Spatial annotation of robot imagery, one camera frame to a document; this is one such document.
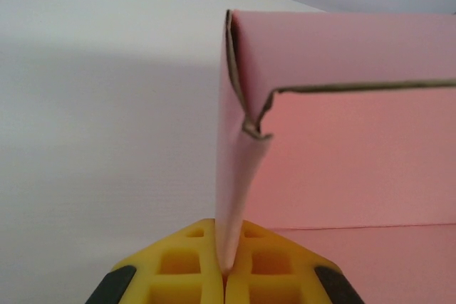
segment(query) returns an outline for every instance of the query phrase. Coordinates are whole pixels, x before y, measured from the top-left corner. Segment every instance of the box flap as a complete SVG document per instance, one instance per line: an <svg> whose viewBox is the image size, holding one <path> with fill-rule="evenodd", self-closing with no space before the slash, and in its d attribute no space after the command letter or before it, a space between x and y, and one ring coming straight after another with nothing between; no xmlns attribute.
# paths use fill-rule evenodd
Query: box flap
<svg viewBox="0 0 456 304"><path fill-rule="evenodd" d="M456 18L228 11L217 157L217 251L231 267L274 93L456 86Z"/></svg>

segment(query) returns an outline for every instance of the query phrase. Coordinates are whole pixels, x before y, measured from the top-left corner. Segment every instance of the crumpled cardboard edge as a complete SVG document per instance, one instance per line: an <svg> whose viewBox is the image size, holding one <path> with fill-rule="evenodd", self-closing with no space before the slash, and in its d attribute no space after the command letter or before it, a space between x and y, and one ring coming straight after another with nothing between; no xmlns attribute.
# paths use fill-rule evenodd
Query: crumpled cardboard edge
<svg viewBox="0 0 456 304"><path fill-rule="evenodd" d="M258 118L253 118L247 110L247 99L240 83L239 69L236 59L237 24L233 20L233 10L227 11L225 21L226 52L229 69L229 78L233 89L244 109L245 118L242 131L255 140L265 140L272 137L271 133L261 132L261 122L274 103L274 94L278 93L342 93L342 92L365 92L379 90L412 90L418 88L447 88L456 87L455 79L442 80L404 80L399 82L366 82L366 83L334 83L328 85L296 85L292 87L275 88L271 90L262 106Z"/></svg>

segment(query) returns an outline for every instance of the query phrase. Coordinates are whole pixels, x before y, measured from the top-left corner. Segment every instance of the pink cardboard box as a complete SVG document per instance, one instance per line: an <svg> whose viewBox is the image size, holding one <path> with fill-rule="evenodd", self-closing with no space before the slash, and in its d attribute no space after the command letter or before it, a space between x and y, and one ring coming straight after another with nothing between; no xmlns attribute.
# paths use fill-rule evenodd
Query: pink cardboard box
<svg viewBox="0 0 456 304"><path fill-rule="evenodd" d="M221 75L225 270L248 219L367 303L456 303L456 16L228 11Z"/></svg>

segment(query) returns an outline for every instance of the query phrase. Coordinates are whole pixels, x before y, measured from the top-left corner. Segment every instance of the black rubber edge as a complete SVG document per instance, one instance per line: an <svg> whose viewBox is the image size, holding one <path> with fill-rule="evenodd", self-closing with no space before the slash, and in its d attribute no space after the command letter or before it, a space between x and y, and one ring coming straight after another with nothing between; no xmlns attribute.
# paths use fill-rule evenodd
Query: black rubber edge
<svg viewBox="0 0 456 304"><path fill-rule="evenodd" d="M314 270L333 304L365 304L342 273L325 266Z"/></svg>
<svg viewBox="0 0 456 304"><path fill-rule="evenodd" d="M123 266L108 273L85 304L119 304L135 273L134 266Z"/></svg>

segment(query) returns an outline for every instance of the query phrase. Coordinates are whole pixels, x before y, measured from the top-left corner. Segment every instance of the yellow plastic object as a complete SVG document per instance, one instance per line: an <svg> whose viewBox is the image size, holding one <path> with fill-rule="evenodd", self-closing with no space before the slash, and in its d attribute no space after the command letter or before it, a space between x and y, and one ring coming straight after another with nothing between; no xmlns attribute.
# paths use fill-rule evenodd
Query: yellow plastic object
<svg viewBox="0 0 456 304"><path fill-rule="evenodd" d="M329 260L245 221L225 303L331 304L315 273L317 266L341 273Z"/></svg>
<svg viewBox="0 0 456 304"><path fill-rule="evenodd" d="M214 220L119 262L86 304L363 304L329 260L244 222L232 272L217 262Z"/></svg>
<svg viewBox="0 0 456 304"><path fill-rule="evenodd" d="M205 219L119 262L136 267L119 304L223 304L214 220Z"/></svg>

